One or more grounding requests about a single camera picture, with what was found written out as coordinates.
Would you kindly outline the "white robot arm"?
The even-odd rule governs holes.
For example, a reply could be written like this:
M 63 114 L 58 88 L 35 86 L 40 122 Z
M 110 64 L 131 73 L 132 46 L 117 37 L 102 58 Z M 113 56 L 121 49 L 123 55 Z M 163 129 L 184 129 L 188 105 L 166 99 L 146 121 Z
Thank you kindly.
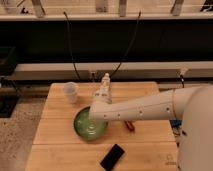
M 177 171 L 213 171 L 213 85 L 173 89 L 109 104 L 94 97 L 96 120 L 181 120 Z

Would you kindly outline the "blue object behind arm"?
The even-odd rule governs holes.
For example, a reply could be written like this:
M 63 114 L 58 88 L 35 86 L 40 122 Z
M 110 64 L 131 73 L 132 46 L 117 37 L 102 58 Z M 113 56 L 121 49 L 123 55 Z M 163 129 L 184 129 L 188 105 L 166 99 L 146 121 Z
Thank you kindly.
M 182 121 L 181 120 L 170 120 L 170 124 L 172 127 L 178 127 L 178 126 L 181 126 Z

